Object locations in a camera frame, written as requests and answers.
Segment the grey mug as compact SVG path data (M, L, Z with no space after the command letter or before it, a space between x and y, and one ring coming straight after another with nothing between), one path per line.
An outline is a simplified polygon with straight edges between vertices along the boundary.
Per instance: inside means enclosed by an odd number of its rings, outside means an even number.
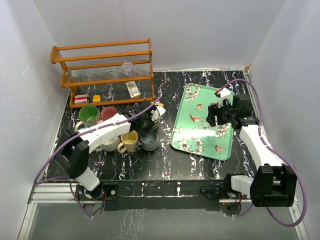
M158 134L151 130L145 136L141 136L139 142L134 146L136 151L145 150L148 152L154 151L158 148L160 139Z

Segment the yellow mug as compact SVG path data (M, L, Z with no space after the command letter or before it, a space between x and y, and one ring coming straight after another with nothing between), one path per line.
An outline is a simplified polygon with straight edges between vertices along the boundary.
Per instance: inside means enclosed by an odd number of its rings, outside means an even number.
M138 133L135 130L129 133L122 134L120 136L120 144L117 146L117 151L121 154L123 154L124 152L135 152L135 146L138 143L138 140Z

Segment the green floral tray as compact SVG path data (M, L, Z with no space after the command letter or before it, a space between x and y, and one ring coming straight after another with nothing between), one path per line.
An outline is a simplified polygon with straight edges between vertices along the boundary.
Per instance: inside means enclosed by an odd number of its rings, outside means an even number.
M189 83L185 86L170 144L180 151L220 161L231 156L234 129L230 123L211 127L208 107L216 104L217 88Z

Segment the white beige mug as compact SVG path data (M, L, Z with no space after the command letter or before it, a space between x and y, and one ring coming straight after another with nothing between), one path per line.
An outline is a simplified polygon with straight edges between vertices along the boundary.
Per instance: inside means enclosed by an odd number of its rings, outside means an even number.
M97 147L95 149L96 152L100 151L106 151L106 152L113 152L116 151L118 148L118 145L120 144L121 140L118 136L114 137L113 139L110 139L106 142L104 142L100 147Z

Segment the maroon mug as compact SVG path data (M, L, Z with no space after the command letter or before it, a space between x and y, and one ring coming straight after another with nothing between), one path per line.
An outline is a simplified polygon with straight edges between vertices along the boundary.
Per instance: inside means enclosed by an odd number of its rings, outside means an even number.
M115 114L118 113L118 110L113 106L105 107L100 113L100 120L98 120L97 124L100 124L110 118L112 118Z

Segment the green mug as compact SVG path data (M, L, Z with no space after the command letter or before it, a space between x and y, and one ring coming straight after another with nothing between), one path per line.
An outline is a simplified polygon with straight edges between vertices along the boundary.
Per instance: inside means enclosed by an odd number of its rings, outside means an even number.
M74 128L78 131L83 128L90 128L98 123L101 119L99 109L94 105L86 105L82 107L78 115L80 122L78 122Z

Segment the wooden shelf rack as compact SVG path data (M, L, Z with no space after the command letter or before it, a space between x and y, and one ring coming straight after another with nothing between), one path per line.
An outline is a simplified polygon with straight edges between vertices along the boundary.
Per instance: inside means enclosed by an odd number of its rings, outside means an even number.
M152 41L150 38L107 43L72 46L53 46L50 62L60 64L61 87L70 91L69 106L81 108L85 104L74 104L76 95L89 95L95 106L140 103L154 101L155 82L152 63ZM122 64L133 63L134 75L124 75ZM140 98L131 99L126 82L135 81ZM93 103L93 96L100 95L101 102Z

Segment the tan brown mug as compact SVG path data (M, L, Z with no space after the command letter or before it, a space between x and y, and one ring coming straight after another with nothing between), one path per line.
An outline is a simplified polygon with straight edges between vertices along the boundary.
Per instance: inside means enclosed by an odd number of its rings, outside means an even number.
M152 130L156 130L156 129L158 128L158 126L159 126L159 123L160 123L160 120L157 119L157 120L154 122L154 125L153 125L153 127L152 127L151 129L152 129Z

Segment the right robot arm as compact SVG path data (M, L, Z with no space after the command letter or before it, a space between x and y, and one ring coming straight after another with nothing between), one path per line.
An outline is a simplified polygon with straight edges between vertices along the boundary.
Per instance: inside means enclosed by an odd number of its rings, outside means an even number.
M239 130L257 168L254 177L232 173L224 178L223 194L233 199L240 193L251 199L255 207L291 207L294 202L297 176L279 160L259 138L259 120L251 114L248 95L216 93L217 103L208 106L206 121L210 126L230 124Z

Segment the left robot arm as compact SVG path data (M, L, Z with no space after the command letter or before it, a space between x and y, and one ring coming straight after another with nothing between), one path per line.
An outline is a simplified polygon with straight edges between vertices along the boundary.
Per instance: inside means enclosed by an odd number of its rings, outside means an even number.
M89 155L105 142L131 131L146 134L160 116L155 103L144 100L139 106L129 107L110 119L79 131L65 132L63 142L53 154L55 163L71 180L77 181L93 200L103 195L99 178L89 167Z

